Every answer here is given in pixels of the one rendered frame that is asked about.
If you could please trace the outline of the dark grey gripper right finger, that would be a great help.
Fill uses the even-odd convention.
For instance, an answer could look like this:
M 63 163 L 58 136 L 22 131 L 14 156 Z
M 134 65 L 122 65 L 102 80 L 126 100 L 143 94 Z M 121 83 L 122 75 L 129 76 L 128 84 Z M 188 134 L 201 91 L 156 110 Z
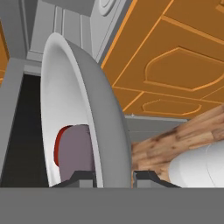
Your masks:
M 154 171 L 134 171 L 133 172 L 134 188 L 178 188 L 170 182 L 164 181 L 158 177 Z

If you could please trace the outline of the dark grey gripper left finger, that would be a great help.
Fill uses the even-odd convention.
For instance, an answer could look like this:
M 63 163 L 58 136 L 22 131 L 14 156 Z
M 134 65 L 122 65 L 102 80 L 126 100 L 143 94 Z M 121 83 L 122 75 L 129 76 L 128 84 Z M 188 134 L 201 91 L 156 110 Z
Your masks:
M 75 171 L 72 177 L 55 187 L 95 188 L 97 187 L 94 171 Z

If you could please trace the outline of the white bowl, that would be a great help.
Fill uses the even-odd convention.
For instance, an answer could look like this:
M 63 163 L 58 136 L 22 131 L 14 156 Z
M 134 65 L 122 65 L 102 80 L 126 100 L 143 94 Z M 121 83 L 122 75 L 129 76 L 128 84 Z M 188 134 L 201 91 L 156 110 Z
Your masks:
M 125 117 L 97 62 L 57 32 L 45 43 L 40 108 L 48 184 L 61 181 L 56 136 L 67 125 L 89 126 L 98 187 L 131 187 L 131 143 Z

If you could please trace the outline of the red bell pepper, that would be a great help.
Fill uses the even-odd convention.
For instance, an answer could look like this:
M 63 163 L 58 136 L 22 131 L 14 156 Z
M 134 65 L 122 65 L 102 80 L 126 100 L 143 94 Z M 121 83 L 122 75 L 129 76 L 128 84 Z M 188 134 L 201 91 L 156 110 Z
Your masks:
M 53 159 L 54 163 L 59 167 L 59 147 L 60 147 L 60 139 L 63 135 L 63 133 L 72 127 L 72 125 L 67 125 L 63 128 L 61 128 L 56 136 L 55 143 L 54 143 L 54 151 L 53 151 Z

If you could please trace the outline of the grey microwave oven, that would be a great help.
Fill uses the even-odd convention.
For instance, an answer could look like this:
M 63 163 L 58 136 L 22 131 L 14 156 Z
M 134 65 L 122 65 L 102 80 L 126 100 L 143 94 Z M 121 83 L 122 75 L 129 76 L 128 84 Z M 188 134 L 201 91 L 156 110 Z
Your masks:
M 10 50 L 0 86 L 0 186 L 51 187 L 42 137 L 40 75 L 24 71 L 23 49 Z

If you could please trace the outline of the orange cupboard door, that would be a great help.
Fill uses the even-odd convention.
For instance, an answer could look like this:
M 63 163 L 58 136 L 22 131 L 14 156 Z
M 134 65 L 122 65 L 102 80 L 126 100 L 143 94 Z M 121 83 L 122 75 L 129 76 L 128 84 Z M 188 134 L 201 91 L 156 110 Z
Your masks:
M 10 59 L 7 43 L 4 36 L 4 29 L 0 21 L 0 86 L 4 80 L 6 67 Z
M 165 15 L 224 40 L 224 0 L 174 0 Z
M 224 40 L 167 17 L 174 0 L 134 0 L 101 68 L 110 83 L 200 99 L 224 84 Z

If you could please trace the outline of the round grey microwave button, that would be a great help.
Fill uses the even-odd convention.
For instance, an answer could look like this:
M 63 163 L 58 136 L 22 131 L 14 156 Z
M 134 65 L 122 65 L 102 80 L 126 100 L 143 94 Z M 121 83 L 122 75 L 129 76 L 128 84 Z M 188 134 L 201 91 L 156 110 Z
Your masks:
M 114 7 L 115 3 L 116 0 L 99 0 L 98 9 L 100 14 L 106 17 Z

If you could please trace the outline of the grey cupboard plinth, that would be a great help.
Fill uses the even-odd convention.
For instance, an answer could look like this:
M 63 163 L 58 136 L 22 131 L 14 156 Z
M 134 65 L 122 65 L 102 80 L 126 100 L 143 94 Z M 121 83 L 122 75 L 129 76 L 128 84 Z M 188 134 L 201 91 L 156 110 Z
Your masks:
M 132 142 L 142 142 L 187 122 L 187 119 L 137 115 L 126 115 L 125 118 Z

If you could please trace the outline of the white round object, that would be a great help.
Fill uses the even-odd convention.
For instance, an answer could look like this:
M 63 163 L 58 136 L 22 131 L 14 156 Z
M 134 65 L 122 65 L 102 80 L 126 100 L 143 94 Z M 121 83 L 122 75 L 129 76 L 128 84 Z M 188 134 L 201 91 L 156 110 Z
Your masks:
M 224 140 L 175 157 L 169 165 L 172 184 L 190 188 L 224 188 Z

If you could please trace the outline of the orange drawer front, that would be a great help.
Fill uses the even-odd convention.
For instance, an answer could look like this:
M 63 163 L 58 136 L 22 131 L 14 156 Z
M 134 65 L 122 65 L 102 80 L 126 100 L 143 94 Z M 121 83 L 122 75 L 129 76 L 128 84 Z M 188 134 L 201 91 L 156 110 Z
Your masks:
M 201 101 L 121 87 L 113 88 L 125 115 L 193 118 L 220 106 L 218 102 Z

